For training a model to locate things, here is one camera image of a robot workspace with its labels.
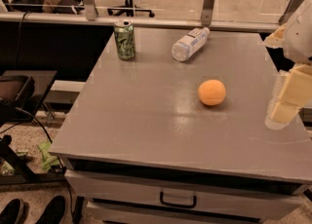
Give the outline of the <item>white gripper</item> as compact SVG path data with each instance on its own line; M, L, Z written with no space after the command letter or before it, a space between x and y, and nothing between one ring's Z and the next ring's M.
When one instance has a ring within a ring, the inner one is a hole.
M283 47L284 56L296 64L290 71L280 70L273 87L265 126L277 131L285 128L312 99L312 0L304 0L287 24L267 36L267 48Z

